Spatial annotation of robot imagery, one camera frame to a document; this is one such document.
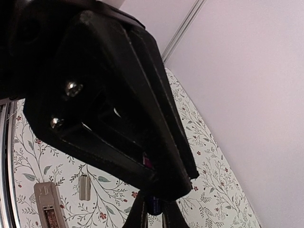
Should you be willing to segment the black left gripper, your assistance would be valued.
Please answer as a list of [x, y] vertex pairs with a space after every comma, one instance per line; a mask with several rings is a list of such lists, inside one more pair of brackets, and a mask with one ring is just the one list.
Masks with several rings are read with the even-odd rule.
[[25, 97], [28, 83], [55, 53], [70, 20], [82, 11], [143, 28], [133, 16], [98, 0], [2, 0], [0, 2], [0, 100]]

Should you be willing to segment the grey remote battery cover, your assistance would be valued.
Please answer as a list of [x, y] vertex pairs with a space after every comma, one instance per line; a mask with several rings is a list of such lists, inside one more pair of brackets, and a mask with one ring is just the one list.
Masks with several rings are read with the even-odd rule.
[[87, 174], [79, 177], [79, 199], [89, 201], [91, 198], [91, 182]]

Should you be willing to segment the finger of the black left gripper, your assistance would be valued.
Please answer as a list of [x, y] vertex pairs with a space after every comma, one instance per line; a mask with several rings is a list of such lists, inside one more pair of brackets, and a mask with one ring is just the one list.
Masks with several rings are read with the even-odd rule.
[[153, 36], [144, 29], [131, 30], [128, 35], [156, 94], [187, 174], [190, 179], [196, 179], [199, 173], [182, 126], [157, 43]]
[[83, 11], [25, 98], [43, 142], [166, 201], [191, 182], [129, 31]]

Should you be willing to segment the black battery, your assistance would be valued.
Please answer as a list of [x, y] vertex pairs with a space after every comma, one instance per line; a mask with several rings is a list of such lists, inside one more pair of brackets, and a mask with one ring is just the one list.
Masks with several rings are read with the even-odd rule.
[[152, 216], [162, 214], [162, 202], [154, 196], [146, 196], [147, 212]]

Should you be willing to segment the white air conditioner remote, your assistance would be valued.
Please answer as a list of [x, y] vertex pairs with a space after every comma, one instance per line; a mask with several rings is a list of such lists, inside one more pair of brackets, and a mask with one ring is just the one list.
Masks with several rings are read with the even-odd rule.
[[34, 195], [41, 227], [66, 228], [55, 184], [52, 182], [36, 183]]

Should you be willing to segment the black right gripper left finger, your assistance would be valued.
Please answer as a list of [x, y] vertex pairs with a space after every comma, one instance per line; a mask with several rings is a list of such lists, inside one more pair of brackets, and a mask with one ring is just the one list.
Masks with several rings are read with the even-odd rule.
[[148, 215], [147, 204], [145, 196], [142, 192], [138, 192], [137, 197], [129, 212], [122, 228], [147, 228], [148, 227]]

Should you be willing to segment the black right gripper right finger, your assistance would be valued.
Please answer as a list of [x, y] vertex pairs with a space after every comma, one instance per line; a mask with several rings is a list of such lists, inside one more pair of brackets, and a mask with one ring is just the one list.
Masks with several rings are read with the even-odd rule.
[[164, 202], [162, 205], [162, 227], [163, 228], [189, 228], [177, 203]]

